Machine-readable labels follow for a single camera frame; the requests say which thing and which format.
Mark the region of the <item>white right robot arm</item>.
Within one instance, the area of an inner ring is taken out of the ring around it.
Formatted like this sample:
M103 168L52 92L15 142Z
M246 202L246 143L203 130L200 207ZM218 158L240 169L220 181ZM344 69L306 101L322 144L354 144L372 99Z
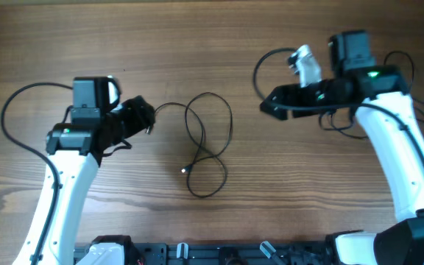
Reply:
M330 234L316 259L321 264L424 264L424 137L410 87L397 66L377 64L363 30L334 35L329 47L333 78L322 78L308 46L291 48L288 64L300 81L276 87L260 109L280 120L348 109L378 156L397 223L379 233Z

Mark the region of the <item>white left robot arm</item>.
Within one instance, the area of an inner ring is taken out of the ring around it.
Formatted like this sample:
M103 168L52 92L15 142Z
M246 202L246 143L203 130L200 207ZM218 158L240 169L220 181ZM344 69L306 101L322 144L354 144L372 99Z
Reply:
M112 76L76 77L70 87L70 122L46 136L43 187L16 264L72 264L82 209L107 149L127 147L127 139L151 130L155 109L142 96L120 101Z

